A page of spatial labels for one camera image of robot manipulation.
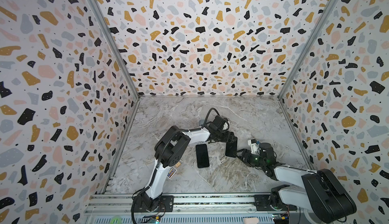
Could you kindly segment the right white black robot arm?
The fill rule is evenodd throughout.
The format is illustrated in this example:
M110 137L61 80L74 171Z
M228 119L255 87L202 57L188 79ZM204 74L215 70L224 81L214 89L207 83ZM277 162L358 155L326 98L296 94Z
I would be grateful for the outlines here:
M281 163L272 145L265 142L258 143L255 154L249 149L241 149L234 155L246 166L282 182L269 193L269 205L274 210L286 210L293 205L313 212L326 224L345 222L348 216L357 212L354 200L329 169L310 170Z

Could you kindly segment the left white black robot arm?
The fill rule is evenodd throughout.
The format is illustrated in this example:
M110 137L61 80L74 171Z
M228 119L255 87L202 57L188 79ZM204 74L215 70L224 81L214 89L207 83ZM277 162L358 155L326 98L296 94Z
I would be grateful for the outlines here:
M135 192L132 212L154 211L161 203L163 186L169 171L184 155L190 144L201 143L196 147L198 159L207 156L206 142L221 142L233 152L237 150L238 138L230 131L226 118L219 115L213 121L204 122L194 129L184 130L172 126L155 146L155 166L147 185Z

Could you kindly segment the black smartphone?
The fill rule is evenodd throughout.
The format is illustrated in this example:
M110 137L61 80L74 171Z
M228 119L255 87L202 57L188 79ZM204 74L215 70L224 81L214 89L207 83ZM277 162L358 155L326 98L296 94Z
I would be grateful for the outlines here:
M235 152L237 151L237 144L238 144L237 139L232 139L228 141L225 146L224 155L226 157L236 158Z
M196 157L198 168L207 168L210 166L208 148L206 144L196 145Z

